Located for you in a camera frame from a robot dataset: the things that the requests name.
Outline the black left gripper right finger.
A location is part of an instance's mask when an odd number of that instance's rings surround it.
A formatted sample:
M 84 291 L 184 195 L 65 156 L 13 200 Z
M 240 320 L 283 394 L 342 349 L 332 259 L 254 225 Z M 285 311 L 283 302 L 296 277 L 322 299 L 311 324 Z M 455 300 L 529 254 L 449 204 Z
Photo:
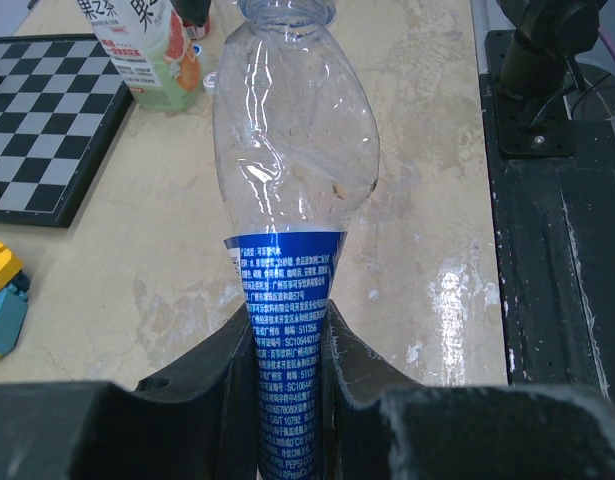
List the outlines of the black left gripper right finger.
M 615 479 L 615 407 L 587 387 L 431 387 L 335 305 L 321 334 L 327 479 Z

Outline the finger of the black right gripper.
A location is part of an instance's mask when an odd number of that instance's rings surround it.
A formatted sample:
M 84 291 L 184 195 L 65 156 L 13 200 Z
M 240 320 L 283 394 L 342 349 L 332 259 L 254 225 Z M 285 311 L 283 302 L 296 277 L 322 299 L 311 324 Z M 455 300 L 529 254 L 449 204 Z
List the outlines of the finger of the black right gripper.
M 198 27 L 207 23 L 211 0 L 173 0 L 172 3 L 184 21 Z

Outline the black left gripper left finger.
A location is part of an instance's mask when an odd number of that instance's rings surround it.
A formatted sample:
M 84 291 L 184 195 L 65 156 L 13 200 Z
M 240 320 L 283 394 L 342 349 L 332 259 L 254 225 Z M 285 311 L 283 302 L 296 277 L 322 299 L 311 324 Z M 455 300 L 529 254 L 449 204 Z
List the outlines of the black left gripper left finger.
M 0 479 L 253 479 L 256 374 L 244 307 L 128 391 L 0 384 Z

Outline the Pepsi label clear bottle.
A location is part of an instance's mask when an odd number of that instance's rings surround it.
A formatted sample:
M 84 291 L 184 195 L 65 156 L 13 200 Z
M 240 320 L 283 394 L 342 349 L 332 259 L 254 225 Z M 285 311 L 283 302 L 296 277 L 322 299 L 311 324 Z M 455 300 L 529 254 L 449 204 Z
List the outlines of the Pepsi label clear bottle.
M 218 183 L 257 362 L 258 469 L 322 477 L 321 332 L 380 140 L 331 1 L 243 1 L 213 99 Z

